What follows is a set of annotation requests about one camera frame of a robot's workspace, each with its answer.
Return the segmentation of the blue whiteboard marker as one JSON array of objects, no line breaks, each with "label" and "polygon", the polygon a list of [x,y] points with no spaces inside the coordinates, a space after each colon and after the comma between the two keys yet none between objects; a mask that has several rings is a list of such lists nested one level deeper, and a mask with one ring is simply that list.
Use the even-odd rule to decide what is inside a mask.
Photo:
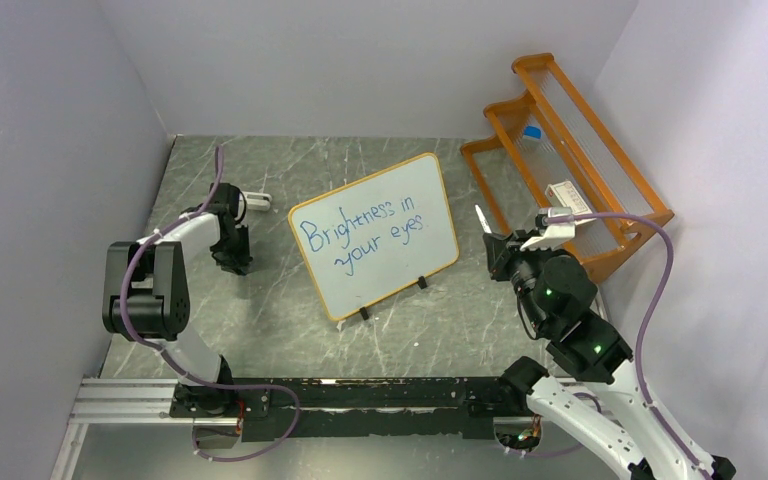
[{"label": "blue whiteboard marker", "polygon": [[489,222],[488,222],[488,220],[487,220],[487,218],[486,218],[482,208],[478,204],[475,204],[474,205],[474,209],[475,209],[476,216],[477,216],[477,219],[479,221],[479,224],[481,226],[482,231],[485,234],[491,234],[492,233],[492,229],[491,229],[491,227],[489,225]]}]

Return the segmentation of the yellow framed whiteboard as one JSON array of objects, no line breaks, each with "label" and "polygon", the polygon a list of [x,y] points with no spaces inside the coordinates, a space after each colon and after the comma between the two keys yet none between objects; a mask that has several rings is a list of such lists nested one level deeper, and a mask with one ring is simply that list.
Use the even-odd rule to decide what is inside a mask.
[{"label": "yellow framed whiteboard", "polygon": [[326,316],[341,321],[460,256],[438,157],[423,153],[290,209]]}]

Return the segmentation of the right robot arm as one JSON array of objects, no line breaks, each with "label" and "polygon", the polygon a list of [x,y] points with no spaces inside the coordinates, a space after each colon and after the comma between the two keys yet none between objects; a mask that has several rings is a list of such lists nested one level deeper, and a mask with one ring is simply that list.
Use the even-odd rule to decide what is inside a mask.
[{"label": "right robot arm", "polygon": [[646,394],[634,353],[591,307],[597,293],[584,267],[563,249],[527,250],[535,232],[485,233],[487,269],[512,285],[524,323],[569,376],[611,413],[606,418],[523,356],[502,374],[499,398],[510,413],[527,410],[561,427],[620,479],[732,479],[737,468],[692,441]]}]

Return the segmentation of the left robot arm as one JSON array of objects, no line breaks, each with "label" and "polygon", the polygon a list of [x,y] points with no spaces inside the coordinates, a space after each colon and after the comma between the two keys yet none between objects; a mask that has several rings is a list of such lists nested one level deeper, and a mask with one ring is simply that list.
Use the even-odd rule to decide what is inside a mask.
[{"label": "left robot arm", "polygon": [[252,261],[247,210],[238,187],[219,183],[204,205],[184,211],[148,237],[114,242],[106,253],[105,329],[158,354],[186,392],[214,416],[233,409],[237,388],[224,357],[189,325],[187,266],[207,251],[221,270],[246,275]]}]

